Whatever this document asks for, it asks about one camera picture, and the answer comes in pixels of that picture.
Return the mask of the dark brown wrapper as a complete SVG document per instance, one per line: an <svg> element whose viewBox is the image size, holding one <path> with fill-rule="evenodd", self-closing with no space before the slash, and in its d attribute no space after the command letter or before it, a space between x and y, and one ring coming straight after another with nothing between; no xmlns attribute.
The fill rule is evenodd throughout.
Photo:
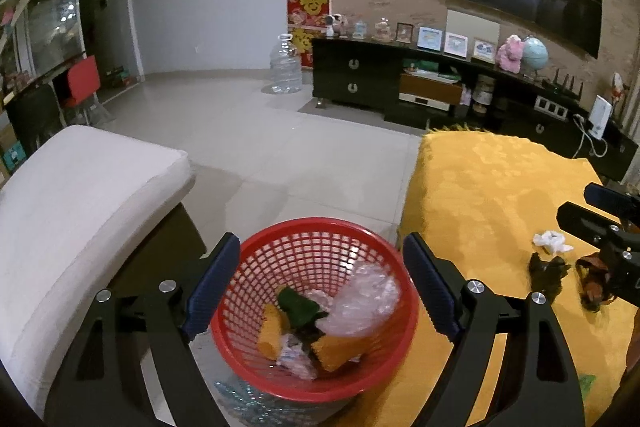
<svg viewBox="0 0 640 427"><path fill-rule="evenodd" d="M599 253L579 258L575 263L582 307L597 313L616 299L610 287L611 273Z"/></svg>

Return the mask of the white tissue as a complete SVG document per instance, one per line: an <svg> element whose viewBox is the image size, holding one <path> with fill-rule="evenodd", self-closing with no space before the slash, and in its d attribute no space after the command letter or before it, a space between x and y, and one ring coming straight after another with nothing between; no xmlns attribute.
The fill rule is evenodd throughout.
<svg viewBox="0 0 640 427"><path fill-rule="evenodd" d="M572 245L566 243L565 235L558 231L548 230L541 234L535 234L532 242L536 247L542 248L552 256L564 255L574 249Z"/></svg>

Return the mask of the clear white plastic bag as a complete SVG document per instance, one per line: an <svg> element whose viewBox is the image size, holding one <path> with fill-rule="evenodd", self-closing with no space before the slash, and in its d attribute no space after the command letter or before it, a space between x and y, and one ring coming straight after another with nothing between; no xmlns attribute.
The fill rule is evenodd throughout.
<svg viewBox="0 0 640 427"><path fill-rule="evenodd" d="M348 281L333 297L328 314L316 326L330 336L368 337L392 316L400 296L393 274L381 265L357 261Z"/></svg>

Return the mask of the white router box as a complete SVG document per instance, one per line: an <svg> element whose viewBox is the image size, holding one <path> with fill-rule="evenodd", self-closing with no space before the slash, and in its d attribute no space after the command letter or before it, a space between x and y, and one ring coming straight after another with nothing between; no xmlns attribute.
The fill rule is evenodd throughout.
<svg viewBox="0 0 640 427"><path fill-rule="evenodd" d="M593 102L589 114L590 128L588 133L596 140L603 138L606 125L612 114L612 104L603 96L598 95Z"/></svg>

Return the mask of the yellow tablecloth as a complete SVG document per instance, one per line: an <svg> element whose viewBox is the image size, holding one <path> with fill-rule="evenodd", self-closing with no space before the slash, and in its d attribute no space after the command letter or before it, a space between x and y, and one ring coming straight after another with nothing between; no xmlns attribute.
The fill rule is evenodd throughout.
<svg viewBox="0 0 640 427"><path fill-rule="evenodd" d="M598 177L585 159L568 159L516 136L481 131L424 135L408 183L399 234L418 232L433 253L498 295L529 292L528 262L537 234L556 229L556 210L580 204ZM554 300L579 374L594 382L585 397L587 425L610 405L626 366L636 309L615 300L597 313L579 299L575 273ZM426 312L405 362L387 384L360 395L337 426L409 426L431 393L451 350Z"/></svg>

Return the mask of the pale blue globe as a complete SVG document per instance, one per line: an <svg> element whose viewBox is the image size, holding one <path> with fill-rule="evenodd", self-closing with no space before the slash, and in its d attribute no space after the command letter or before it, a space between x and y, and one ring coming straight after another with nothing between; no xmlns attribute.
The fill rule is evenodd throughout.
<svg viewBox="0 0 640 427"><path fill-rule="evenodd" d="M523 43L523 65L534 72L543 69L549 61L549 53L544 43L533 36L527 37Z"/></svg>

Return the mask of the clear plastic stool blue leaf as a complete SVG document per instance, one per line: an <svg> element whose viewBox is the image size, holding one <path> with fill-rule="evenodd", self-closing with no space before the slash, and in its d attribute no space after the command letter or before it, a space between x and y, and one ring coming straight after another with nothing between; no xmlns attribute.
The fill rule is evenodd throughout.
<svg viewBox="0 0 640 427"><path fill-rule="evenodd" d="M245 426L320 426L349 403L349 399L328 403L285 400L238 377L216 381L214 386L221 405Z"/></svg>

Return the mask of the orange peel piece left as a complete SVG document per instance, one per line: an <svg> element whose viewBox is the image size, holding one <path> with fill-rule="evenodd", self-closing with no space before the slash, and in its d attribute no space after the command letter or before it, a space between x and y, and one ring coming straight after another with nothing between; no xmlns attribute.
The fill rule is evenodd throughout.
<svg viewBox="0 0 640 427"><path fill-rule="evenodd" d="M273 303L266 303L257 339L259 353L270 361L277 361L282 349L281 338L289 331L290 322L286 313Z"/></svg>

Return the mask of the orange peel piece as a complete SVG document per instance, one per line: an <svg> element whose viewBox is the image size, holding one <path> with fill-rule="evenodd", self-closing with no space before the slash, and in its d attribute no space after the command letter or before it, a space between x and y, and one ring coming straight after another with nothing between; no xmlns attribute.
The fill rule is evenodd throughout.
<svg viewBox="0 0 640 427"><path fill-rule="evenodd" d="M281 338L289 331L290 322L286 313L273 303L266 303L257 339L259 353L270 361L277 361L282 349Z"/></svg>
<svg viewBox="0 0 640 427"><path fill-rule="evenodd" d="M359 359L373 345L372 337L338 337L324 335L311 343L311 351L326 372L333 373L347 362Z"/></svg>

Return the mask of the black TV cabinet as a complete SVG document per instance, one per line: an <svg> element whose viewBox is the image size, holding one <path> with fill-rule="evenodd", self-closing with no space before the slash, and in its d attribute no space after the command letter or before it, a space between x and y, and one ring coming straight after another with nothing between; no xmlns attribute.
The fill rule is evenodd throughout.
<svg viewBox="0 0 640 427"><path fill-rule="evenodd" d="M586 158L606 181L620 182L638 144L613 121L590 132L582 88L530 80L484 62L400 44L352 39L311 41L312 95L374 110L416 129L468 126L514 135L567 158Z"/></svg>

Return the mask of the orange peel piece right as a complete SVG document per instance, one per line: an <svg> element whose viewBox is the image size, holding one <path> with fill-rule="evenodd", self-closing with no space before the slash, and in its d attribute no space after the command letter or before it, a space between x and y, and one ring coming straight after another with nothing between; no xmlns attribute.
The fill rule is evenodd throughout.
<svg viewBox="0 0 640 427"><path fill-rule="evenodd" d="M338 337L324 335L311 343L311 351L326 372L333 373L347 362L359 359L373 345L372 337Z"/></svg>

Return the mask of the black crumpled bag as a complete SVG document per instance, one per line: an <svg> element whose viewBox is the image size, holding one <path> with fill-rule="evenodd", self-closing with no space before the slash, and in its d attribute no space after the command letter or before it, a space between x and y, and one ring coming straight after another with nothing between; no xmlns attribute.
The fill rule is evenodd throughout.
<svg viewBox="0 0 640 427"><path fill-rule="evenodd" d="M323 311L314 300L300 295L295 289L284 286L277 295L278 306L288 316L292 333L303 343L314 343L323 336L316 322L324 319Z"/></svg>

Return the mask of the red chair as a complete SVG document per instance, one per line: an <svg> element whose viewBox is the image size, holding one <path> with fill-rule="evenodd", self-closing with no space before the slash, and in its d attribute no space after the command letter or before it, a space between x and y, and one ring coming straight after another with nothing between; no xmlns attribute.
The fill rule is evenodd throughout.
<svg viewBox="0 0 640 427"><path fill-rule="evenodd" d="M70 96L64 103L64 116L70 124L77 118L84 118L87 126L99 126L113 120L100 102L98 91L101 80L94 55L75 64L67 74Z"/></svg>

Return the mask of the red festive poster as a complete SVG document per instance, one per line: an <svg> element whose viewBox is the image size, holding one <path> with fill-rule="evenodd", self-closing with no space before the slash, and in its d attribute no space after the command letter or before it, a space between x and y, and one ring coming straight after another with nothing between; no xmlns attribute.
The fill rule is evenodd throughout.
<svg viewBox="0 0 640 427"><path fill-rule="evenodd" d="M331 0L286 0L288 32L293 36L303 68L312 67L312 40L326 34Z"/></svg>

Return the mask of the photo frame small right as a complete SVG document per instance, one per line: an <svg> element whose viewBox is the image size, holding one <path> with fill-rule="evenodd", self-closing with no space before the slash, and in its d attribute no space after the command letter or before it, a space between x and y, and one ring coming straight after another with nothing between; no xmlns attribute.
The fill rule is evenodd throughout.
<svg viewBox="0 0 640 427"><path fill-rule="evenodd" d="M485 39L475 38L472 49L472 59L488 64L495 64L496 44Z"/></svg>

